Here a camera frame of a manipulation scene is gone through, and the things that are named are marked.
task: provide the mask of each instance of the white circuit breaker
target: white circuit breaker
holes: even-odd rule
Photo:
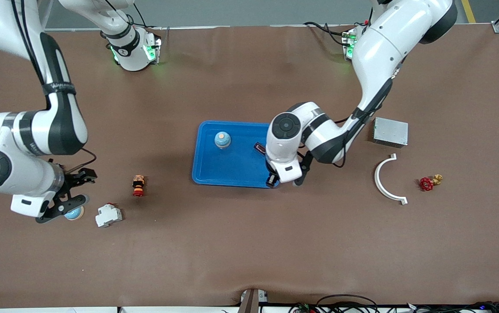
[[[108,227],[113,222],[122,220],[122,212],[112,203],[107,203],[99,208],[99,214],[95,216],[95,221],[99,227]]]

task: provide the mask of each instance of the blue plastic tray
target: blue plastic tray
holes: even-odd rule
[[[255,143],[265,145],[267,123],[204,121],[199,125],[192,178],[198,184],[267,188],[269,171],[265,156],[253,148]],[[230,145],[218,148],[214,137],[226,131]]]

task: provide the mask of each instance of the green indicator light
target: green indicator light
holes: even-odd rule
[[[110,51],[112,51],[112,55],[114,56],[114,61],[119,62],[118,57],[116,56],[116,52],[114,52],[114,48],[112,48],[112,46],[110,46]]]
[[[143,46],[145,48],[145,53],[147,55],[147,59],[149,59],[149,61],[152,61],[155,59],[155,50],[153,48],[151,48],[150,46],[147,47],[147,46]]]

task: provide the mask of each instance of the yellow floor line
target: yellow floor line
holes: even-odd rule
[[[462,0],[463,9],[466,12],[467,21],[469,23],[476,23],[475,16],[473,16],[473,11],[471,10],[471,6],[469,5],[469,0]]]

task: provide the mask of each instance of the blue bottle cap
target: blue bottle cap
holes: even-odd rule
[[[219,148],[226,148],[230,145],[230,135],[224,131],[220,131],[215,135],[215,144]]]
[[[79,208],[75,208],[75,209],[71,210],[70,212],[64,214],[64,217],[69,219],[69,220],[77,220],[78,218],[81,218],[81,216],[83,215],[83,212],[84,212],[84,209],[82,206],[80,206]]]

